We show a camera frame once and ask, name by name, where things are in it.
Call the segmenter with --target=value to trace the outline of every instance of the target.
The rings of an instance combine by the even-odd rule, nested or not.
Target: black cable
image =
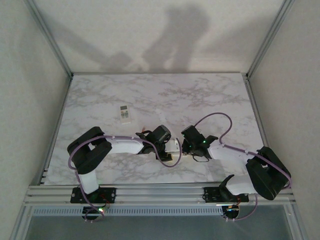
[[[198,162],[198,163],[207,163],[207,162],[209,162],[210,161],[210,159],[209,158],[207,158],[206,156],[205,156],[205,158],[207,159],[207,161],[198,161],[197,159],[195,159],[195,157],[199,157],[199,156],[197,156],[197,155],[192,155],[192,158],[193,158],[193,160],[195,160],[196,162]]]

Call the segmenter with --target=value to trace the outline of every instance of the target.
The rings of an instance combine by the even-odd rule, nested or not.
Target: white marble table
[[[120,106],[128,105],[131,123],[120,123]],[[257,150],[263,145],[240,73],[76,75],[72,81],[45,185],[75,185],[68,168],[67,146],[91,127],[107,135],[134,136],[142,128],[163,124],[172,137],[203,116],[224,112],[233,128],[224,141]],[[212,116],[197,126],[205,135],[219,137],[229,126],[223,116]],[[222,181],[230,172],[219,160],[198,163],[183,158],[174,168],[162,166],[155,154],[107,155],[97,168],[100,184],[193,183]]]

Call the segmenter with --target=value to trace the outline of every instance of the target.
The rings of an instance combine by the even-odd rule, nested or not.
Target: black mounting plate
[[[115,187],[99,187],[96,191],[86,194],[86,197],[92,204],[105,204],[106,200],[110,204],[115,203],[116,199],[116,188]],[[86,204],[80,187],[75,187],[72,190],[70,203],[72,204]]]
[[[204,194],[202,196],[205,203],[237,203],[239,200],[242,203],[248,203],[249,197],[248,195],[239,194],[234,196],[234,198],[229,201],[225,201],[220,193],[220,188],[218,186],[207,186],[203,188]]]

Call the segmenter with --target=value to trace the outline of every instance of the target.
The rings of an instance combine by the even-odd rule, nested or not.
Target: marble surface
[[[120,106],[128,105],[131,123],[120,123]],[[163,124],[172,137],[203,116],[224,112],[233,120],[225,143],[257,150],[262,139],[240,73],[76,75],[46,177],[46,185],[77,184],[68,168],[67,146],[91,127],[107,135],[134,136]],[[223,116],[211,116],[198,125],[207,136],[219,137],[229,127]],[[97,167],[100,184],[192,183],[222,181],[228,174],[219,160],[198,163],[184,157],[167,168],[155,154],[111,154]]]

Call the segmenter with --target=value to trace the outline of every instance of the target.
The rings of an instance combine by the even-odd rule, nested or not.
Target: white wall
[[[246,72],[283,0],[36,0],[74,72]]]
[[[7,240],[43,163],[66,75],[22,0],[0,7],[0,239]]]
[[[311,240],[320,239],[320,1],[296,0],[251,79],[271,147],[290,170]]]

